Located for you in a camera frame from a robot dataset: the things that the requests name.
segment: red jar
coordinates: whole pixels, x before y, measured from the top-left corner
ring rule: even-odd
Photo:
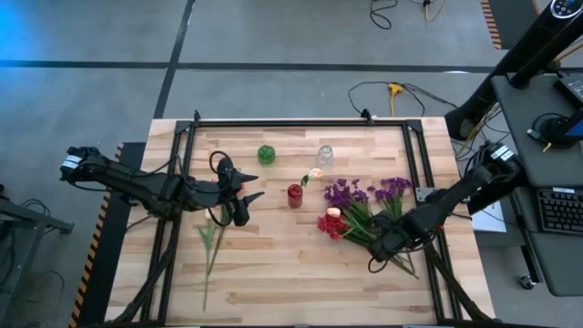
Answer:
[[[288,187],[288,204],[292,209],[297,209],[302,205],[302,197],[302,186],[294,183]]]

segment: clear glass cup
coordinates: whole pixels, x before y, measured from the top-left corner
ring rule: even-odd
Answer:
[[[332,147],[324,145],[318,150],[318,156],[316,157],[316,168],[329,171],[334,167],[334,151]]]

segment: black desk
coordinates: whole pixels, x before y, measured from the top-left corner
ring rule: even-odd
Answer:
[[[527,129],[539,115],[573,112],[573,107],[552,87],[555,81],[557,77],[535,77],[529,87],[519,90],[511,87],[506,77],[492,78],[530,185],[580,187],[583,186],[583,154],[579,145],[543,153],[541,145],[527,135]],[[583,295],[583,238],[540,233],[538,209],[531,189],[517,188],[513,197],[550,292],[556,296]]]

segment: red flower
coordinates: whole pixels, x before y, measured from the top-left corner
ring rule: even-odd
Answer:
[[[334,218],[326,214],[325,216],[318,218],[318,229],[328,233],[330,238],[334,241],[338,241],[342,238],[341,234],[350,229],[350,227],[344,223],[344,220],[344,217]]]
[[[328,232],[328,221],[326,220],[326,217],[318,218],[318,229],[322,232]]]
[[[339,241],[343,237],[338,232],[332,231],[330,232],[330,238],[332,238],[333,241]]]

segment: wooden tabletop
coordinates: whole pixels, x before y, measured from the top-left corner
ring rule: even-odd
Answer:
[[[421,120],[435,184],[448,188],[459,175],[445,121]],[[168,160],[175,122],[152,122],[143,170],[153,170]],[[417,151],[415,136],[412,138]],[[263,144],[276,149],[277,158],[269,167],[262,167],[257,160],[257,148]],[[321,145],[333,148],[333,170],[311,181],[304,189],[303,205],[292,210],[286,189],[314,166]],[[209,168],[209,154],[216,149],[227,152],[242,172],[260,177],[245,185],[244,194],[260,190],[266,194],[251,204],[246,226],[226,230],[210,276],[206,312],[202,310],[206,256],[197,227],[206,227],[208,220],[201,211],[184,212],[167,324],[435,322],[422,251],[413,254],[419,279],[392,263],[371,274],[366,249],[348,241],[332,241],[316,227],[326,209],[323,189],[336,179],[358,178],[362,186],[378,186],[380,179],[410,177],[400,128],[197,128],[189,174],[197,179],[216,179]],[[416,163],[423,184],[418,153]],[[413,206],[413,196],[409,195],[404,209]],[[458,206],[456,212],[467,214],[467,208]],[[134,209],[128,224],[144,216],[143,209]],[[147,220],[126,234],[107,319],[119,315],[145,281],[155,229],[156,221]],[[451,217],[445,232],[455,277],[482,311],[494,315],[471,221]],[[161,282],[155,290],[153,316],[159,306]],[[443,280],[440,287],[446,313],[451,313]]]

